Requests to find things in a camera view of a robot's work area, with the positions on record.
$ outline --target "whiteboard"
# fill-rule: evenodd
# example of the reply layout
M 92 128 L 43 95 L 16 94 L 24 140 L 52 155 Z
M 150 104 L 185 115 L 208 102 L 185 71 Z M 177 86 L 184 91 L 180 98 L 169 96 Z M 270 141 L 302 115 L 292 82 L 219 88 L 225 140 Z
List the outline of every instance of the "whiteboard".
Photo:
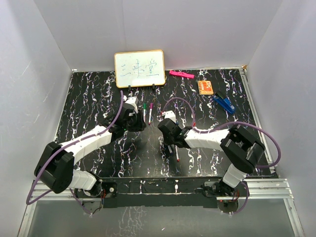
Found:
M 115 75 L 118 88 L 164 85 L 163 51 L 116 53 Z

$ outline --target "black marble table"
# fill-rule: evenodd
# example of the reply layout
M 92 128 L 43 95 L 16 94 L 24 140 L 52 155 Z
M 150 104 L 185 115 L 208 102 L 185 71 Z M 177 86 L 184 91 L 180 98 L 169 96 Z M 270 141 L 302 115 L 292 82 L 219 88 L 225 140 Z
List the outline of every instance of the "black marble table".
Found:
M 255 124 L 245 88 L 238 69 L 234 70 L 183 70 L 195 74 L 194 79 L 170 76 L 166 71 L 166 84 L 123 89 L 126 96 L 137 96 L 139 108 L 143 103 L 154 103 L 153 121 L 143 132 L 126 132 L 115 142 L 90 153 L 77 163 L 77 169 L 90 170 L 99 177 L 199 177 L 223 176 L 230 161 L 223 152 L 212 149 L 179 149 L 180 162 L 164 145 L 157 125 L 162 120 L 161 110 L 172 97 L 182 97 L 193 107 L 198 128 L 213 128 L 229 121 Z M 214 91 L 226 92 L 236 108 L 229 115 L 212 96 L 198 93 L 198 80 L 210 80 Z M 58 127 L 56 142 L 74 139 L 93 129 L 109 114 L 118 110 L 120 89 L 116 87 L 114 72 L 73 73 L 64 110 Z M 176 114 L 180 126 L 191 125 L 190 108 L 182 101 L 168 106 Z M 248 128 L 259 137 L 258 133 Z M 260 164 L 267 164 L 263 157 Z M 270 176 L 269 169 L 257 170 L 252 176 Z

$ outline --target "blue stapler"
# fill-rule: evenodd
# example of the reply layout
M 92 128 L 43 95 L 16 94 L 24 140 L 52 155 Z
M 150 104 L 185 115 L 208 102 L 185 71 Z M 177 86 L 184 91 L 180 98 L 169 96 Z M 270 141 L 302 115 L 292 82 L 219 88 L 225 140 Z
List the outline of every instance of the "blue stapler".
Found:
M 231 104 L 229 99 L 220 91 L 217 91 L 213 96 L 214 100 L 219 103 L 228 113 L 235 113 L 235 107 Z

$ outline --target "gray floor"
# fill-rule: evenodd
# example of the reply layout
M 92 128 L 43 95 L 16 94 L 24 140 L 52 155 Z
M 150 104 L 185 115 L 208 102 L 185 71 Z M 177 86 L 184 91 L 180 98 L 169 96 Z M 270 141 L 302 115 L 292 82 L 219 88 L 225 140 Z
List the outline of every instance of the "gray floor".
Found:
M 282 199 L 249 200 L 231 218 L 202 207 L 102 209 L 90 218 L 75 201 L 39 201 L 28 236 L 293 237 L 294 233 Z

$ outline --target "whiteboard frame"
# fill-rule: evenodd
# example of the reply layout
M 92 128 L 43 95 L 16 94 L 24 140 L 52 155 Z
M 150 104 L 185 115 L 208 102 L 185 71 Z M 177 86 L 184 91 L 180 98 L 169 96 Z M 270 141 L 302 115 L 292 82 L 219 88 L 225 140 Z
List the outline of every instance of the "whiteboard frame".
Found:
M 155 84 L 155 85 L 165 85 L 166 84 L 166 74 L 165 74 L 165 69 L 164 69 L 164 55 L 163 55 L 163 51 L 161 49 L 156 49 L 156 50 L 147 50 L 147 51 L 135 51 L 135 52 L 121 52 L 121 53 L 115 53 L 114 54 L 114 68 L 115 68 L 115 83 L 117 85 L 118 88 L 128 88 L 128 86 L 118 86 L 118 79 L 117 79 L 117 65 L 115 62 L 115 56 L 117 54 L 126 54 L 126 53 L 147 53 L 147 52 L 157 52 L 160 51 L 162 53 L 162 61 L 163 61 L 163 78 L 164 78 L 164 83 L 162 84 Z M 151 85 L 134 85 L 131 87 L 140 87 L 140 86 L 152 86 Z

